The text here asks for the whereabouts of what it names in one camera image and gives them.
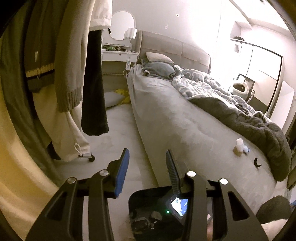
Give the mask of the black curved plastic piece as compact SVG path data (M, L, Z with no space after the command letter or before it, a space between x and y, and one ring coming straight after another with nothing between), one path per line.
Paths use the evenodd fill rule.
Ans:
M258 161L258 158L255 158L253 163L256 168L259 168L262 166L262 164L259 164L257 161Z

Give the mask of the white plastic bag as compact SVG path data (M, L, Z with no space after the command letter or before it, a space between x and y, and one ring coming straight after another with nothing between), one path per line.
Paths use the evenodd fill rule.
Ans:
M236 150L239 152L239 153L243 153L244 152L244 142L243 142L243 139L242 138L238 138L236 140Z

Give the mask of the white rolling clothes rack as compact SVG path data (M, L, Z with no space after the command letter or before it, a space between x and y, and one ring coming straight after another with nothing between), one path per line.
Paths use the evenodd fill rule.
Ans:
M88 159L89 162L94 162L95 161L95 156L92 153L79 154L78 158L80 158L80 159Z

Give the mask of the brown cardboard tape roll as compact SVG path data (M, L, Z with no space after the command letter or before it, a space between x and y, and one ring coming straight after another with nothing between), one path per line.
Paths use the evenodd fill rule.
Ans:
M233 149L233 152L236 156L241 156L243 154L243 152L238 151L236 148Z

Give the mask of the blue white tissue pack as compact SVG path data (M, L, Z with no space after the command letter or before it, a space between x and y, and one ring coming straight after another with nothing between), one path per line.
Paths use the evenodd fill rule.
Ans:
M248 146L244 146L243 147L243 153L248 154L249 152L250 152L250 148L248 148Z

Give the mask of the dark grey fuzzy blanket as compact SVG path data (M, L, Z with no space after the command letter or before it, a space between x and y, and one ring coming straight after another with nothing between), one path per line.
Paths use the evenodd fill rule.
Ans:
M256 145L266 156L276 181L287 178L292 155L285 134L277 124L246 115L218 98L198 97L189 101Z

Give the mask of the grey bed with mattress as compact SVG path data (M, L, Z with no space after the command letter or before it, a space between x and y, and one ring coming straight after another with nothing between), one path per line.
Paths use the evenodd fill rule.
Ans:
M132 110L160 186L170 185L166 151L209 180L226 178L253 212L272 197L276 180L262 151L244 140L248 154L233 149L240 134L184 99L168 80L142 75L140 64L127 77ZM254 166L258 158L261 167Z

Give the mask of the black hanging garment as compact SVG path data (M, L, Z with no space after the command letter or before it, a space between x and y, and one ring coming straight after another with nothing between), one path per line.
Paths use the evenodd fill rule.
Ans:
M89 136L109 131L102 77L102 30L88 34L82 99L82 130Z

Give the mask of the grey patterned duvet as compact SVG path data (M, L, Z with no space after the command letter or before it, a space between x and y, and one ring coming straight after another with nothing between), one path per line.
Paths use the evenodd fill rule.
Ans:
M187 100L213 97L223 101L228 107L236 108L248 116L256 116L265 123L272 122L262 111L256 111L242 97L232 95L228 90L215 81L209 74L173 65L175 76L171 80L172 86Z

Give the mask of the dark grey pillow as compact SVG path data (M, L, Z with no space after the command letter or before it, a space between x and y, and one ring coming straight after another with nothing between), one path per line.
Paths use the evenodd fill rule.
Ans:
M142 64L142 74L147 77L156 77L170 80L176 72L174 68L165 62L146 62Z

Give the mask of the white vanity desk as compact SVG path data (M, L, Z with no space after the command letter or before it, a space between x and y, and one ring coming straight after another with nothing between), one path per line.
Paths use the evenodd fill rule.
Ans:
M123 40L114 39L111 34L110 29L102 32L102 76L105 92L127 89L126 78L139 56L133 47L137 29L128 28Z

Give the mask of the beige pillow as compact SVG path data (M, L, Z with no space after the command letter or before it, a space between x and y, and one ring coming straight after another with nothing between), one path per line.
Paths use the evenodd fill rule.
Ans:
M149 51L147 51L145 54L149 62L164 62L168 64L174 63L172 59L170 59L168 56L164 54Z

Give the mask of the beige hanging sweater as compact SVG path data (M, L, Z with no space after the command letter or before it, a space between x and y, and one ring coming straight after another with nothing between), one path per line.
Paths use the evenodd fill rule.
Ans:
M55 86L58 111L82 100L87 41L94 1L36 1L25 41L29 90Z

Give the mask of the round vanity mirror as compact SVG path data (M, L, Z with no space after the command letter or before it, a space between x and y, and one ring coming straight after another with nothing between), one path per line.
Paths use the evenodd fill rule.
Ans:
M131 13L128 11L117 11L111 18L110 36L118 41L124 40L128 29L134 26L135 20Z

